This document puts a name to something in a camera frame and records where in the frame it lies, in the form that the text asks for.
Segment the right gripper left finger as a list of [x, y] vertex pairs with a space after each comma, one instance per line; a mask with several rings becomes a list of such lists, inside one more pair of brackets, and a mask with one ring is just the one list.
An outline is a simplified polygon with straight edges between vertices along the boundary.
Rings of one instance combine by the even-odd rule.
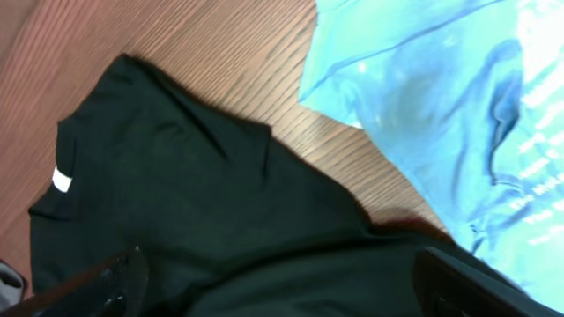
[[2, 317], [138, 317], [149, 269], [139, 247], [1, 312]]

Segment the black t-shirt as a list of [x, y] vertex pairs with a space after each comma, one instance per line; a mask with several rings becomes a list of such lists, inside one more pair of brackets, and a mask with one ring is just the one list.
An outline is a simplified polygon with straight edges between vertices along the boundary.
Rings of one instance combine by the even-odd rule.
[[69, 186], [29, 210], [37, 295], [134, 247], [141, 316], [425, 316], [412, 270], [430, 247], [518, 291], [458, 247], [374, 226], [269, 127], [128, 55], [58, 124], [56, 169]]

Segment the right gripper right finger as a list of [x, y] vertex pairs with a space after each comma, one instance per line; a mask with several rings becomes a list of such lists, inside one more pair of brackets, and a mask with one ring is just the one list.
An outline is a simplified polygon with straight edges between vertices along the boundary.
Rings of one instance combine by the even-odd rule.
[[435, 248], [416, 255], [413, 289], [425, 316], [543, 317], [551, 309]]

